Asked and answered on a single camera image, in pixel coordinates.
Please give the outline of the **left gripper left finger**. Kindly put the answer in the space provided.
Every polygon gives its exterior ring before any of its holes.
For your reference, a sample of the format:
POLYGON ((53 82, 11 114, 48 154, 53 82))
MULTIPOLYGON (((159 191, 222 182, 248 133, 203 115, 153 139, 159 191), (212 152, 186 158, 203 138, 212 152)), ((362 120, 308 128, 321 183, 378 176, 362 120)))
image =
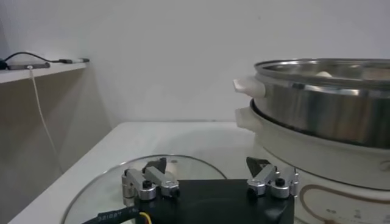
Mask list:
POLYGON ((160 158, 147 162, 141 170, 126 169, 121 176, 123 204, 129 207, 136 201, 150 202, 158 196, 179 198, 179 181, 166 176, 166 166, 166 158, 160 158))

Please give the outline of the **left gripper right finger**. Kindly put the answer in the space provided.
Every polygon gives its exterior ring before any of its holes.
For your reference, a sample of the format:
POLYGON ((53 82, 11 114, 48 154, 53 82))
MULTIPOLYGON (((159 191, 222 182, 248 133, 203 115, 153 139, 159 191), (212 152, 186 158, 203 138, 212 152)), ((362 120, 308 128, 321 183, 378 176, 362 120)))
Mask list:
POLYGON ((247 188, 253 196, 262 197, 269 193, 279 199, 297 197, 299 174, 294 167, 280 170, 266 159, 253 157, 247 157, 246 164, 252 175, 247 180, 247 188))

